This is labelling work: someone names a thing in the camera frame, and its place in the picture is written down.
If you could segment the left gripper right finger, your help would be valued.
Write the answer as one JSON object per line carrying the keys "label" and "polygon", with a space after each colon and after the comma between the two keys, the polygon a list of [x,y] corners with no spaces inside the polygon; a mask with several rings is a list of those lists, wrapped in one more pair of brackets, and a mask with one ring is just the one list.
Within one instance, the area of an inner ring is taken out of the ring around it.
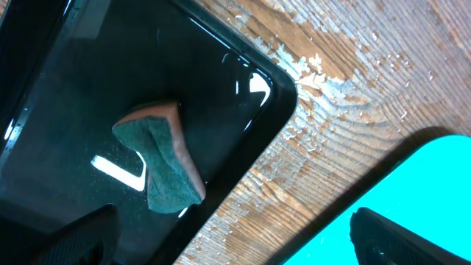
{"label": "left gripper right finger", "polygon": [[350,239],[360,265],[470,265],[369,208],[352,215]]}

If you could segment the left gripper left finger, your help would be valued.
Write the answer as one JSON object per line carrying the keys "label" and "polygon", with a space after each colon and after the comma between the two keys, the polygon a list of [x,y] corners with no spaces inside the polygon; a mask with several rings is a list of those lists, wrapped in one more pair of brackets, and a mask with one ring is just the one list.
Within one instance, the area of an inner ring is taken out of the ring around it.
{"label": "left gripper left finger", "polygon": [[119,236],[117,207],[106,204],[52,233],[28,251],[25,263],[111,264]]}

